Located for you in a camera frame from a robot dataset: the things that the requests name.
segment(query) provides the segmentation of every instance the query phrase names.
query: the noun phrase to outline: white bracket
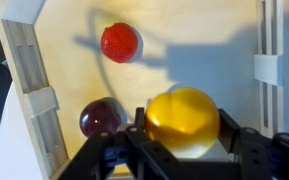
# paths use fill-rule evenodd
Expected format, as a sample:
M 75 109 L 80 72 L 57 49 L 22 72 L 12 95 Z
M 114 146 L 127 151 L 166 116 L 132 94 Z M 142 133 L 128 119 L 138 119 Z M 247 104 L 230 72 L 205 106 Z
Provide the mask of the white bracket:
M 254 55 L 254 78 L 275 86 L 283 86 L 283 61 L 278 55 Z
M 29 94 L 24 94 L 24 100 L 31 118 L 58 107 L 52 87 L 45 87 Z

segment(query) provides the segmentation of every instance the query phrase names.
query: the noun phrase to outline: yellow ball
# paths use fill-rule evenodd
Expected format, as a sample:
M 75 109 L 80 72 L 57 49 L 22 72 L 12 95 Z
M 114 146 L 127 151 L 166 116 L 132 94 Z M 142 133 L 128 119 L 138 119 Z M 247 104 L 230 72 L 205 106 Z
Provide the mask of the yellow ball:
M 220 117 L 213 100 L 194 88 L 156 96 L 145 113 L 145 131 L 177 158 L 198 158 L 215 143 Z

